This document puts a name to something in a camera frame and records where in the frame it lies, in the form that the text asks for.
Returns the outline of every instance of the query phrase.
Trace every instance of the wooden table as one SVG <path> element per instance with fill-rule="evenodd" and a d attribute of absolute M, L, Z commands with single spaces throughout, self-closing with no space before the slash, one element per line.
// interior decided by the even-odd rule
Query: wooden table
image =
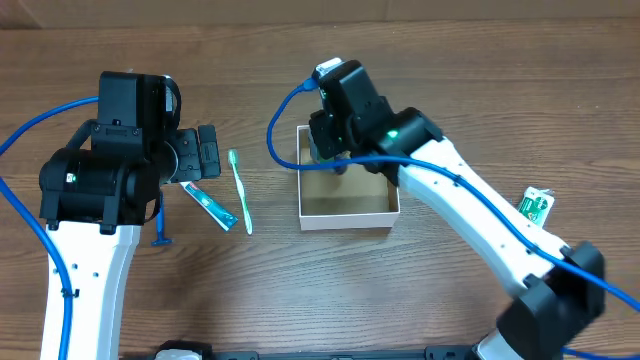
<path fill-rule="evenodd" d="M 607 278 L 640 297 L 640 22 L 479 21 L 325 26 L 0 32 L 0 139 L 54 106 L 97 95 L 103 70 L 171 74 L 183 127 L 215 124 L 221 153 L 239 151 L 254 235 L 225 234 L 177 186 L 166 186 L 168 247 L 143 230 L 131 267 L 121 353 L 168 339 L 260 352 L 415 349 L 473 343 L 509 303 L 477 256 L 431 209 L 402 194 L 391 231 L 299 230 L 295 173 L 265 147 L 267 122 L 313 66 L 361 60 L 394 109 L 415 106 L 466 160 L 517 203 L 553 188 L 547 229 L 605 254 Z M 296 98 L 276 133 L 293 159 L 295 126 L 319 109 Z M 29 131 L 0 160 L 38 213 L 38 172 L 95 105 Z M 232 173 L 200 186 L 241 214 Z M 37 359 L 46 253 L 0 200 L 0 358 Z M 640 322 L 608 297 L 607 313 L 572 344 L 638 351 Z"/>

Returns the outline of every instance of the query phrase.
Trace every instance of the blue cable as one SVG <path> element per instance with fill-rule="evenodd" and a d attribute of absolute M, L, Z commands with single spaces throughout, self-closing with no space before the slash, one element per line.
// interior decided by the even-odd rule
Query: blue cable
<path fill-rule="evenodd" d="M 59 106 L 55 109 L 49 110 L 46 113 L 37 116 L 24 125 L 22 125 L 13 135 L 9 136 L 9 138 L 0 146 L 0 156 L 4 154 L 5 151 L 20 137 L 20 135 L 24 134 L 25 131 L 29 130 L 32 126 L 37 123 L 45 120 L 53 115 L 59 114 L 63 111 L 73 109 L 75 107 L 91 104 L 98 101 L 98 97 L 90 97 L 86 99 L 80 99 L 77 101 L 70 102 L 68 104 Z M 71 322 L 73 319 L 73 297 L 69 296 L 73 294 L 73 287 L 71 286 L 71 278 L 69 278 L 69 273 L 67 271 L 67 266 L 64 263 L 64 260 L 60 256 L 58 249 L 53 244 L 47 233 L 38 223 L 33 215 L 29 212 L 29 210 L 20 202 L 20 200 L 16 197 L 16 195 L 11 192 L 7 184 L 4 182 L 4 179 L 0 177 L 0 192 L 7 198 L 9 204 L 11 204 L 14 209 L 22 216 L 24 221 L 31 227 L 33 232 L 35 232 L 38 239 L 42 245 L 47 249 L 49 256 L 53 260 L 53 263 L 58 270 L 58 274 L 60 275 L 60 282 L 62 283 L 62 290 L 66 292 L 67 296 L 64 298 L 64 315 L 62 318 L 62 333 L 60 337 L 60 348 L 58 350 L 58 359 L 66 360 L 67 355 L 69 354 L 69 338 L 71 336 Z"/>
<path fill-rule="evenodd" d="M 550 255 L 549 253 L 543 251 L 542 249 L 540 249 L 538 246 L 536 246 L 534 243 L 532 243 L 531 241 L 529 241 L 524 235 L 522 235 L 522 233 L 520 233 L 520 231 L 518 231 L 518 229 L 509 221 L 509 219 L 507 219 L 507 217 L 502 214 L 502 212 L 500 212 L 500 210 L 498 210 L 498 208 L 493 205 L 493 203 L 491 203 L 491 201 L 489 201 L 489 199 L 487 199 L 478 189 L 476 189 L 473 185 L 471 185 L 469 182 L 467 182 L 467 180 L 465 180 L 464 178 L 452 173 L 451 171 L 444 169 L 442 167 L 439 167 L 435 164 L 431 164 L 425 161 L 420 161 L 420 160 L 416 160 L 416 159 L 412 159 L 412 158 L 403 158 L 403 157 L 399 157 L 399 156 L 388 156 L 388 155 L 376 155 L 376 156 L 363 156 L 363 157 L 356 157 L 356 158 L 351 158 L 351 159 L 344 159 L 344 160 L 337 160 L 334 162 L 326 162 L 326 163 L 318 163 L 318 164 L 307 164 L 307 165 L 299 165 L 299 164 L 294 164 L 294 163 L 290 163 L 287 162 L 283 159 L 281 159 L 278 154 L 275 151 L 275 148 L 273 147 L 273 128 L 276 125 L 276 121 L 278 120 L 278 118 L 280 117 L 280 115 L 282 115 L 282 112 L 284 111 L 284 109 L 287 107 L 287 104 L 289 103 L 289 101 L 291 101 L 291 99 L 293 99 L 294 96 L 296 96 L 297 94 L 300 94 L 302 92 L 309 92 L 309 91 L 314 91 L 315 89 L 318 88 L 318 84 L 314 79 L 307 79 L 305 80 L 302 84 L 298 85 L 295 89 L 293 89 L 293 91 L 291 91 L 291 93 L 289 93 L 289 95 L 287 95 L 287 97 L 284 99 L 284 101 L 282 102 L 282 104 L 280 105 L 280 107 L 278 108 L 278 110 L 275 112 L 275 114 L 273 115 L 273 118 L 271 119 L 271 122 L 269 122 L 269 126 L 267 127 L 267 148 L 269 149 L 269 154 L 271 154 L 271 157 L 273 158 L 273 160 L 278 163 L 279 165 L 288 168 L 288 169 L 293 169 L 293 170 L 300 170 L 300 171 L 306 171 L 306 170 L 328 170 L 328 169 L 333 169 L 336 167 L 341 167 L 341 166 L 347 166 L 347 165 L 352 165 L 352 164 L 364 164 L 364 163 L 372 163 L 372 162 L 390 162 L 390 163 L 397 163 L 397 164 L 402 164 L 402 165 L 415 165 L 427 170 L 431 170 L 433 172 L 436 172 L 438 174 L 441 174 L 451 180 L 453 180 L 454 182 L 458 183 L 460 186 L 462 186 L 463 188 L 465 188 L 467 191 L 469 191 L 472 195 L 474 195 L 484 206 L 487 207 L 487 209 L 489 209 L 489 211 L 491 211 L 491 213 L 493 213 L 498 220 L 500 220 L 500 222 L 529 250 L 531 250 L 532 252 L 536 253 L 538 256 L 542 257 L 543 259 L 549 261 L 550 263 L 552 263 L 554 266 L 560 267 L 570 273 L 573 273 L 576 276 L 582 277 L 587 281 L 590 281 L 594 284 L 596 284 L 597 286 L 605 289 L 606 291 L 608 291 L 609 293 L 611 293 L 612 295 L 616 296 L 617 298 L 619 298 L 620 300 L 624 301 L 626 304 L 628 304 L 629 306 L 631 306 L 636 312 L 640 311 L 640 302 L 638 302 L 637 300 L 635 300 L 633 297 L 631 297 L 629 294 L 625 293 L 624 291 L 622 291 L 621 289 L 609 284 L 608 282 L 606 282 L 605 280 L 587 272 L 584 271 L 583 269 L 580 269 L 576 266 L 573 266 L 569 263 L 566 263 L 560 259 L 557 259 L 556 257 Z M 571 349 L 564 349 L 565 353 L 567 354 L 578 354 L 576 356 L 583 356 L 583 355 L 587 355 L 588 353 L 582 353 L 582 352 L 577 352 L 575 350 L 571 350 Z M 639 359 L 638 355 L 634 355 L 633 357 L 627 357 L 627 358 L 611 358 L 611 357 L 595 357 L 594 359 Z"/>
<path fill-rule="evenodd" d="M 62 106 L 58 106 L 57 108 L 51 109 L 51 110 L 47 111 L 46 113 L 44 113 L 42 115 L 38 115 L 35 118 L 27 121 L 24 125 L 20 126 L 20 128 L 18 130 L 16 130 L 16 132 L 13 133 L 13 135 L 9 136 L 7 141 L 5 141 L 2 144 L 2 146 L 0 146 L 0 156 L 2 156 L 2 154 L 4 154 L 4 152 L 7 151 L 9 146 L 13 145 L 13 143 L 16 142 L 16 140 L 18 140 L 18 138 L 22 134 L 24 134 L 25 131 L 29 130 L 33 125 L 38 124 L 42 120 L 48 119 L 48 118 L 52 117 L 53 115 L 60 114 L 63 111 L 67 111 L 69 109 L 73 109 L 75 107 L 86 105 L 86 104 L 91 104 L 91 103 L 94 103 L 94 102 L 98 102 L 98 97 L 97 96 L 92 96 L 92 97 L 88 97 L 88 98 L 72 101 L 72 102 L 70 102 L 68 104 L 64 104 Z"/>

